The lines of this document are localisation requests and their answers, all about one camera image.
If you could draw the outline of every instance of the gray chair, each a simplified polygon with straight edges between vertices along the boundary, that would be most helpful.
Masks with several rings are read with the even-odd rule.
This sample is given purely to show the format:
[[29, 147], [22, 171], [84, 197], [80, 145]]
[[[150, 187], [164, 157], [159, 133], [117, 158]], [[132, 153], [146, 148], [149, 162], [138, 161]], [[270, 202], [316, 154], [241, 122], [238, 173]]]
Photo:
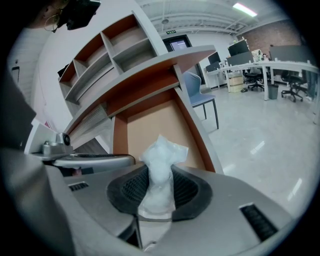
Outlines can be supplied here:
[[196, 74], [185, 72], [183, 74], [183, 78], [184, 78], [186, 90], [190, 98], [191, 106], [195, 108], [202, 105], [205, 119], [207, 119], [205, 104], [208, 102], [213, 102], [216, 128], [219, 129], [219, 120], [218, 120], [217, 107], [216, 107], [216, 101], [215, 101], [216, 96], [212, 94], [202, 94], [200, 92], [201, 78]]

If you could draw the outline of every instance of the desk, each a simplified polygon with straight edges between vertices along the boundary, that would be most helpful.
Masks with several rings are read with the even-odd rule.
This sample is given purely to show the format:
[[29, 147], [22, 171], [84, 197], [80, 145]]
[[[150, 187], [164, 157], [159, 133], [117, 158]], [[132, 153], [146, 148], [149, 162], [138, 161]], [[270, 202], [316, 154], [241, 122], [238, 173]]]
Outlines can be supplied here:
[[264, 100], [267, 101], [269, 99], [269, 91], [268, 91], [268, 82], [267, 82], [267, 67], [270, 68], [270, 75], [271, 75], [271, 83], [274, 84], [274, 70], [289, 70], [289, 71], [296, 71], [301, 72], [302, 70], [310, 71], [313, 73], [318, 74], [318, 80], [317, 80], [317, 97], [314, 101], [313, 106], [313, 113], [315, 114], [313, 118], [313, 122], [316, 124], [319, 120], [320, 116], [320, 72], [319, 68], [317, 66], [311, 65], [309, 63], [304, 62], [293, 62], [293, 61], [258, 61], [253, 63], [246, 63], [236, 66], [225, 66], [220, 69], [217, 69], [212, 72], [205, 72], [204, 75], [206, 76], [206, 80], [210, 81], [208, 79], [208, 76], [214, 76], [217, 75], [220, 72], [225, 72], [226, 82], [227, 82], [227, 88], [228, 92], [230, 92], [230, 83], [229, 83], [229, 76], [228, 71], [239, 71], [239, 70], [247, 70], [250, 68], [262, 68], [263, 73], [263, 83], [264, 83]]

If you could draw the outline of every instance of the doorway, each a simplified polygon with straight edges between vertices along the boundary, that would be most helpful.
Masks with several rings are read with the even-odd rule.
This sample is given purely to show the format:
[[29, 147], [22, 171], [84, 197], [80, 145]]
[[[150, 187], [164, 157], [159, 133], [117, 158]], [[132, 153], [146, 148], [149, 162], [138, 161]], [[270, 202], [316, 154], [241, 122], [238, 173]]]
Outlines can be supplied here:
[[[163, 42], [168, 52], [179, 51], [188, 47], [192, 47], [187, 35], [166, 38], [163, 39]], [[201, 78], [201, 84], [205, 84], [204, 74], [202, 73], [199, 63], [190, 68], [188, 71], [199, 76]]]

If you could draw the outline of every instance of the vent grille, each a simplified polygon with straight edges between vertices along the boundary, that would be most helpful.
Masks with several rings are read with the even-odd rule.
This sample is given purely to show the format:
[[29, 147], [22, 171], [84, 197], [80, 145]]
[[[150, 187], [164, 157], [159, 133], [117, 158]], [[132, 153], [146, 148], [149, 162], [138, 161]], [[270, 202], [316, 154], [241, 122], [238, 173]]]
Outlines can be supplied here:
[[79, 183], [68, 185], [68, 187], [71, 189], [71, 191], [77, 191], [89, 187], [89, 185], [86, 182], [82, 181]]
[[254, 204], [243, 206], [240, 210], [262, 242], [278, 231]]

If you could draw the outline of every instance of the white plastic bag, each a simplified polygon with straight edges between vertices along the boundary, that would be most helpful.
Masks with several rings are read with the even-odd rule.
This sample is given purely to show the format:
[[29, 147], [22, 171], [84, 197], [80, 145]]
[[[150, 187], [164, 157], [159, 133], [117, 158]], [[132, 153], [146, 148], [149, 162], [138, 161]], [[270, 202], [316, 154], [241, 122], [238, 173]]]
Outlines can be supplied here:
[[138, 213], [148, 219], [170, 219], [175, 208], [171, 165], [186, 161], [188, 148], [159, 135], [140, 157], [149, 169], [149, 188]]

